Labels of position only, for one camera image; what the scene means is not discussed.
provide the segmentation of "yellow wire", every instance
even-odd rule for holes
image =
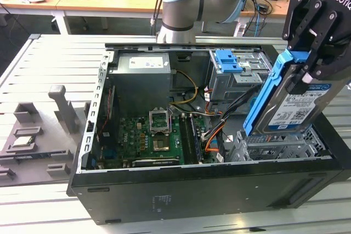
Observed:
[[[195,100],[196,96],[197,96],[197,90],[198,90],[198,86],[196,86],[196,83],[193,81],[193,79],[191,79],[187,74],[185,74],[183,71],[179,71],[177,70],[177,72],[183,74],[189,81],[191,81],[191,83],[194,85],[195,88],[195,93],[194,96],[192,98],[190,98],[189,100],[185,100],[185,101],[174,101],[174,102],[170,102],[169,104],[187,104],[188,102],[192,102]]]

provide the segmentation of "blue plastic latch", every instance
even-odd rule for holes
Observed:
[[[223,73],[242,73],[242,67],[236,62],[236,56],[229,49],[218,49],[215,53],[216,62]]]

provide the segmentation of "hard drive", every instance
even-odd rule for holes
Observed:
[[[272,73],[247,116],[246,134],[303,133],[322,110],[348,83],[344,80],[317,80],[309,83],[304,94],[289,94],[290,80],[299,72],[308,53],[290,52],[280,54]]]

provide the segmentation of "gray 3d-printed holder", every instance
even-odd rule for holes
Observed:
[[[52,85],[48,94],[51,99],[55,100],[59,108],[59,111],[55,112],[57,119],[65,122],[70,133],[75,133],[77,131],[77,124],[75,121],[77,115],[71,101],[66,100],[65,93],[66,88],[64,85]]]
[[[89,103],[74,109],[65,91],[63,85],[53,85],[49,92],[59,111],[41,111],[32,102],[18,104],[18,121],[0,147],[0,186],[68,182]]]
[[[33,122],[33,115],[38,114],[38,111],[32,102],[23,102],[18,104],[13,114],[20,123],[30,123]]]

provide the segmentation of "metal workbench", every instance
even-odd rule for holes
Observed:
[[[230,38],[198,40],[220,43]],[[18,102],[33,101],[38,109],[56,110],[47,96],[56,83],[66,86],[66,98],[74,107],[83,107],[92,95],[105,43],[152,41],[145,36],[89,35],[29,39],[0,78],[0,145],[16,121],[12,113]],[[286,47],[278,38],[235,42],[272,44],[278,52]],[[345,87],[324,111],[349,146],[350,99],[351,91]],[[265,233],[351,233],[351,181],[328,186],[298,209],[104,226],[97,226],[79,200],[66,195],[66,188],[67,184],[0,188],[0,233],[247,233],[253,227]]]

